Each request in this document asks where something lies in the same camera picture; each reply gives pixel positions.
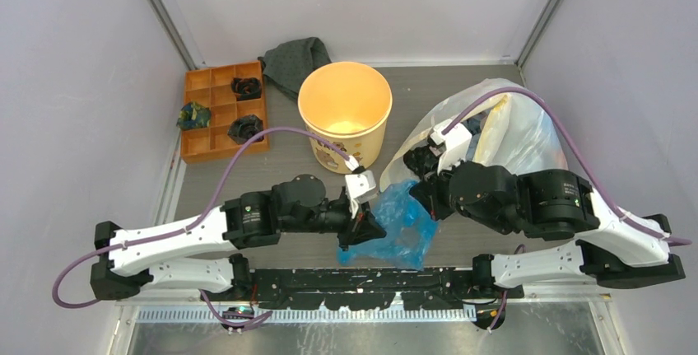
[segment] dark gray towel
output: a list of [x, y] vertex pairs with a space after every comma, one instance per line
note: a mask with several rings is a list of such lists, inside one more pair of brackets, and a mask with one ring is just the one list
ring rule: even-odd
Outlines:
[[308, 75], [332, 62], [325, 44], [316, 37], [280, 44], [268, 50], [259, 60], [267, 82], [271, 82], [293, 101], [298, 100], [300, 85]]

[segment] white panel wall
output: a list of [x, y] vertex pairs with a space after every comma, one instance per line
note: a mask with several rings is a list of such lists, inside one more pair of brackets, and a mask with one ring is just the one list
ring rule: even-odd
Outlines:
[[[97, 222], [151, 224], [184, 65], [146, 0], [0, 0], [0, 353], [100, 354], [112, 305], [58, 272]], [[68, 301], [91, 298], [89, 264]]]
[[[524, 75], [599, 178], [638, 214], [698, 241], [698, 0], [564, 0]], [[696, 353], [698, 245], [687, 279], [617, 293], [633, 353]]]
[[336, 60], [514, 61], [547, 0], [165, 0], [208, 65], [318, 36]]

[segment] clear plastic bag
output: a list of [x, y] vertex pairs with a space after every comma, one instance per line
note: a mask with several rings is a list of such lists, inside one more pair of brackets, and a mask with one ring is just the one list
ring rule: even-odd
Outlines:
[[[417, 177], [403, 163], [403, 155], [423, 145], [434, 125], [452, 119], [479, 96], [505, 86], [519, 86], [506, 79], [486, 79], [441, 101], [420, 120], [380, 176], [380, 189]], [[503, 166], [513, 174], [567, 168], [567, 160], [550, 117], [534, 101], [518, 94], [494, 96], [471, 112], [489, 111], [477, 141], [473, 161], [485, 166]]]
[[415, 180], [388, 187], [372, 209], [375, 220], [387, 232], [384, 238], [337, 250], [339, 263], [348, 265], [357, 256], [382, 259], [399, 269], [421, 270], [424, 255], [439, 228], [429, 213], [410, 196]]

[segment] metal grate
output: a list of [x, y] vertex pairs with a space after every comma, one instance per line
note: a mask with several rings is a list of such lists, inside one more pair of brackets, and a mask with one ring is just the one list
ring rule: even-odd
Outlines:
[[[219, 312], [227, 306], [218, 306]], [[266, 310], [255, 309], [257, 314]], [[418, 310], [405, 311], [402, 305], [393, 305], [385, 310], [331, 311], [321, 306], [319, 310], [274, 310], [265, 322], [268, 324], [308, 323], [365, 323], [365, 322], [461, 322], [476, 319], [475, 307], [462, 310]], [[205, 306], [143, 306], [136, 321], [146, 324], [211, 324], [218, 323]]]

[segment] yellow item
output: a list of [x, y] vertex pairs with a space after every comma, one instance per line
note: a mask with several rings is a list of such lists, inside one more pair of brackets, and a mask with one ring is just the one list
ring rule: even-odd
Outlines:
[[[333, 142], [364, 167], [378, 158], [392, 107], [388, 81], [361, 63], [331, 63], [316, 69], [298, 95], [298, 110], [308, 131]], [[336, 152], [312, 138], [310, 146], [325, 168], [349, 172]]]

